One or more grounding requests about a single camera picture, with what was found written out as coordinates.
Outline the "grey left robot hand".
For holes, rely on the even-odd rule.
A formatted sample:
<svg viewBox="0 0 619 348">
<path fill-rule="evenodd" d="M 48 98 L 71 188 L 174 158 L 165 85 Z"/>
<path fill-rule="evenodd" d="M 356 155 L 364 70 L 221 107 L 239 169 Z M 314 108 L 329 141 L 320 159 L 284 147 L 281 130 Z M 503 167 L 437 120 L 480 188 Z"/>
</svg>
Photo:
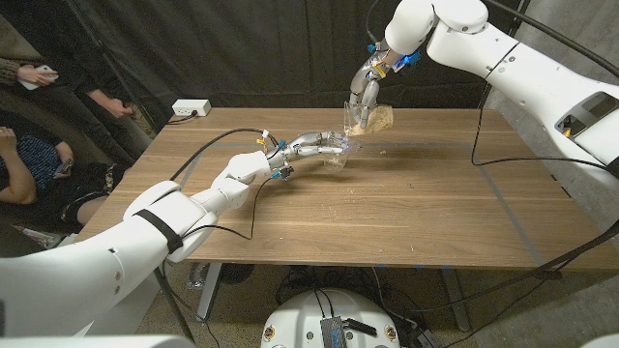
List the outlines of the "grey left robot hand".
<svg viewBox="0 0 619 348">
<path fill-rule="evenodd" d="M 317 155 L 346 160 L 349 150 L 348 138 L 345 135 L 332 130 L 313 131 L 299 135 L 290 142 L 283 142 L 276 149 L 269 151 L 266 158 L 270 167 L 275 170 L 292 161 Z"/>
</svg>

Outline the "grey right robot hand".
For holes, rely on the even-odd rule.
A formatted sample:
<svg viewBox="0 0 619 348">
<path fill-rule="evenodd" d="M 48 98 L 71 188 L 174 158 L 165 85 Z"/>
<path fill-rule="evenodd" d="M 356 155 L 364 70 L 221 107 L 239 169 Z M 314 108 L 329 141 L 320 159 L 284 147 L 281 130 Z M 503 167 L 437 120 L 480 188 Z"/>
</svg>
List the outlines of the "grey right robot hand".
<svg viewBox="0 0 619 348">
<path fill-rule="evenodd" d="M 378 81 L 394 68 L 395 63 L 401 57 L 402 55 L 393 51 L 383 39 L 376 44 L 376 50 L 355 73 L 350 84 L 349 102 L 358 106 L 354 119 L 361 129 L 364 130 L 367 127 L 368 116 L 376 107 L 379 92 Z"/>
</svg>

